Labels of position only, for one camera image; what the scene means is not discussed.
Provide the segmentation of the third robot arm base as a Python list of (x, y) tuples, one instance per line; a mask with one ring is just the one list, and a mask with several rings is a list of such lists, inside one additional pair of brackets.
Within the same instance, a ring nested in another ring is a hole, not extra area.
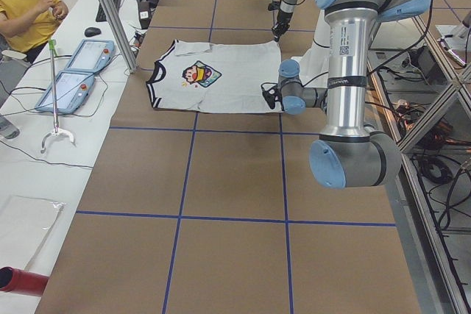
[(458, 25), (436, 25), (440, 34), (439, 42), (445, 49), (464, 51), (470, 41), (470, 13)]

